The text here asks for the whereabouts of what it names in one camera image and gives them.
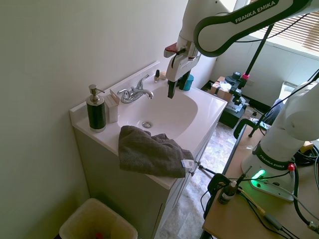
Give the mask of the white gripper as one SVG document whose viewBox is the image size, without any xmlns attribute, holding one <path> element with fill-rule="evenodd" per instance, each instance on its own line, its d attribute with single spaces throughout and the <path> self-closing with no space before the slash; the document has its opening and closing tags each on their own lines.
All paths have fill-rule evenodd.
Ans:
<svg viewBox="0 0 319 239">
<path fill-rule="evenodd" d="M 199 62 L 201 54 L 199 53 L 196 57 L 190 59 L 185 53 L 175 55 L 169 62 L 166 78 L 168 79 L 168 97 L 172 99 L 174 97 L 177 80 L 179 78 L 179 89 L 184 90 L 187 79 L 190 75 L 190 70 L 194 68 Z"/>
</svg>

